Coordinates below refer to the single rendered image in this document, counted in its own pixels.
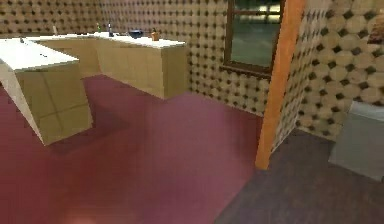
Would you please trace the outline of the grey white box cabinet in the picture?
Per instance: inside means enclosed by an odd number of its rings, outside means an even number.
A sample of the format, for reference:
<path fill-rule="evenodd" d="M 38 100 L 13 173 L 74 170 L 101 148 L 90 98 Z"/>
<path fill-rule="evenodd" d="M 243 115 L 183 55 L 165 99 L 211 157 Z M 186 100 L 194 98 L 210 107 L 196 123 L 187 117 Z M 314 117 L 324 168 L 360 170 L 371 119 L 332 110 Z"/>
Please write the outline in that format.
<path fill-rule="evenodd" d="M 384 106 L 352 102 L 329 162 L 384 182 Z"/>

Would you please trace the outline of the dark brown framed window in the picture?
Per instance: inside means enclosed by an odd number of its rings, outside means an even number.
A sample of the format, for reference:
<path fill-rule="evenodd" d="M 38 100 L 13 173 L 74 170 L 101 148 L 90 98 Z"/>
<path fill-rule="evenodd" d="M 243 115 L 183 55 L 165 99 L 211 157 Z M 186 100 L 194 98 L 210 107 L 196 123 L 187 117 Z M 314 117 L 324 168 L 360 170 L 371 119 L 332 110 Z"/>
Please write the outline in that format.
<path fill-rule="evenodd" d="M 223 69 L 270 76 L 286 0 L 228 0 Z"/>

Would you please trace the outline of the beige kitchen counter cabinet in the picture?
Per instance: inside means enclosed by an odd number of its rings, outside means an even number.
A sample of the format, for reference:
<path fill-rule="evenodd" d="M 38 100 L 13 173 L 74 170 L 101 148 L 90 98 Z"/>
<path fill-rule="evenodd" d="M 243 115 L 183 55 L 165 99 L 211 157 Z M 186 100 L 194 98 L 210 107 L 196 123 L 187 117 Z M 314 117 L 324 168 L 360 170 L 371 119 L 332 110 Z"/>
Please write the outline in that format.
<path fill-rule="evenodd" d="M 186 53 L 184 42 L 105 32 L 0 39 L 0 84 L 49 145 L 92 127 L 84 77 L 168 99 L 187 89 Z"/>

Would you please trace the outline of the orange wooden door frame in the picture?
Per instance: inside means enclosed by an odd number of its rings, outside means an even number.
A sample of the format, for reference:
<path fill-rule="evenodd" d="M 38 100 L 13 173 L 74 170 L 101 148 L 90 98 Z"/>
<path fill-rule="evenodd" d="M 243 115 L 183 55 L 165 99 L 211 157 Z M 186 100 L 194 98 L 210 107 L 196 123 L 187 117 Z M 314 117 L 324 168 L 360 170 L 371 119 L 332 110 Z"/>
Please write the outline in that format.
<path fill-rule="evenodd" d="M 267 104 L 264 111 L 255 166 L 266 170 L 270 163 L 272 146 L 281 116 L 290 65 L 306 0 L 286 0 L 277 41 Z"/>

